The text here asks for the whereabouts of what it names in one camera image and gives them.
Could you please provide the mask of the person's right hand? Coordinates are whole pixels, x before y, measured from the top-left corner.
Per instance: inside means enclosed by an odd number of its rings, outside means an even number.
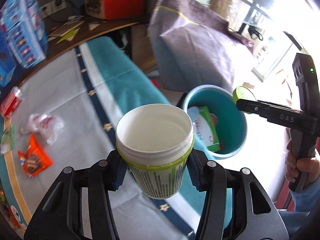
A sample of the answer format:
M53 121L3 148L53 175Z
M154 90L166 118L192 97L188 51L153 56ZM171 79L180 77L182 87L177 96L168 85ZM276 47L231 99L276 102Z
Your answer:
M285 160L285 178L290 182L295 182L299 172L306 172L307 178L304 187L311 185L319 178L319 153L315 150L312 158L297 159L292 153L292 141L288 141L287 154Z

